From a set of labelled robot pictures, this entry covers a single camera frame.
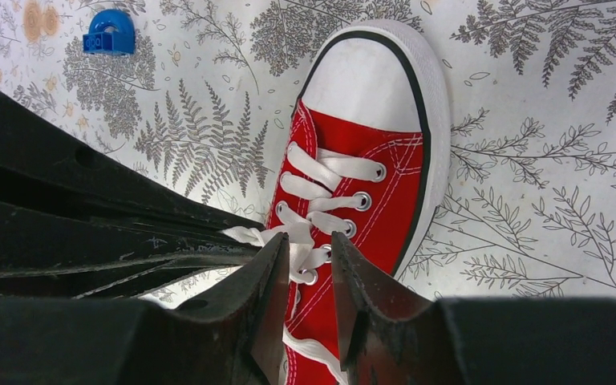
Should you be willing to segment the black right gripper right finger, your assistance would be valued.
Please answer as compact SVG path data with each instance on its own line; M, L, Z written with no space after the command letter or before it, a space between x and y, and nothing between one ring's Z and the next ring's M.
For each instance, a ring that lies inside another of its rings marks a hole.
M350 384L420 384L421 314L432 301L366 259L344 233L331 235L338 358Z

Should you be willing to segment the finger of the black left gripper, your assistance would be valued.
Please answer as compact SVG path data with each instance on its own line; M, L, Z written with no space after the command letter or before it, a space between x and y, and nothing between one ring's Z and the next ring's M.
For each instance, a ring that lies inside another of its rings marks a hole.
M0 202L0 297L137 297L257 251L215 233L127 229Z
M0 203L136 229L196 233L263 227L132 171L2 92Z

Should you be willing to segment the blue plastic toy piece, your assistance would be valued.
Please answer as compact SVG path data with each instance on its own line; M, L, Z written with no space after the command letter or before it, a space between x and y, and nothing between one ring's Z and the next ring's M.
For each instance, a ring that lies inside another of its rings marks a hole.
M82 44L83 52L90 55L133 55L136 49L133 21L122 10L102 10L91 20Z

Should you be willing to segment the red canvas sneaker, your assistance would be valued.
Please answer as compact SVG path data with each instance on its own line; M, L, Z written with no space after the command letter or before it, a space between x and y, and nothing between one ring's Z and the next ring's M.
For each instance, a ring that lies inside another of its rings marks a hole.
M420 32L357 22L318 51L294 109L265 228L240 243L289 238L284 384L344 384L338 360L333 233L389 275L406 266L444 198L450 167L444 75Z

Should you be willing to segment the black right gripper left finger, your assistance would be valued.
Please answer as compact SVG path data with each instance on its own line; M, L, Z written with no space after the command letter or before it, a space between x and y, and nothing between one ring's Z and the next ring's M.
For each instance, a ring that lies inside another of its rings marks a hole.
M253 259L176 308L177 384L277 384L289 289L289 240L271 238Z

